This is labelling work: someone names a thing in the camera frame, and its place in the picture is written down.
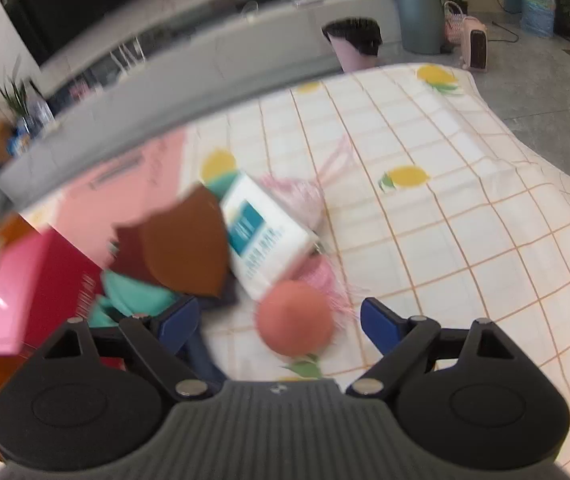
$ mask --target pink trash can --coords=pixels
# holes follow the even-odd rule
[[[327,23],[323,34],[332,44],[344,72],[376,66],[382,43],[380,27],[369,18],[345,18]]]

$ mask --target teal fabric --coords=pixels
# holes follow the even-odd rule
[[[127,317],[133,314],[158,316],[178,298],[177,294],[165,287],[139,282],[111,270],[103,271],[101,282],[107,297],[97,295],[88,316],[89,326],[95,328],[116,326],[112,318],[105,314],[105,308],[109,306]]]
[[[230,171],[229,173],[225,173],[218,178],[207,182],[205,184],[205,187],[214,193],[220,202],[223,200],[225,193],[227,193],[229,188],[232,187],[232,184],[234,184],[238,173],[238,171]]]

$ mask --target trash can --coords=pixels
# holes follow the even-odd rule
[[[369,18],[345,18],[327,23],[323,34],[332,44],[343,72],[376,66],[383,43],[380,27]]]
[[[445,40],[442,0],[396,0],[403,48],[416,54],[440,54]]]

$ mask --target black trash bag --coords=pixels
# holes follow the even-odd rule
[[[327,23],[323,34],[327,41],[330,41],[329,36],[349,41],[364,56],[377,56],[383,43],[379,24],[369,18],[345,18]]]

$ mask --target white checkered tablecloth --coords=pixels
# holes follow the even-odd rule
[[[179,194],[215,148],[251,175],[313,180],[348,136],[356,163],[324,184],[319,235],[354,309],[375,296],[450,328],[490,317],[570,406],[570,177],[516,139],[469,73],[446,69],[459,88],[441,93],[417,77],[420,67],[336,76],[189,124]],[[380,189],[385,172],[407,165],[430,179]],[[242,290],[239,298],[204,321],[217,363],[238,380],[296,378],[259,338],[254,303]],[[319,368],[347,386],[379,357],[354,322]],[[570,434],[558,462],[570,474]]]

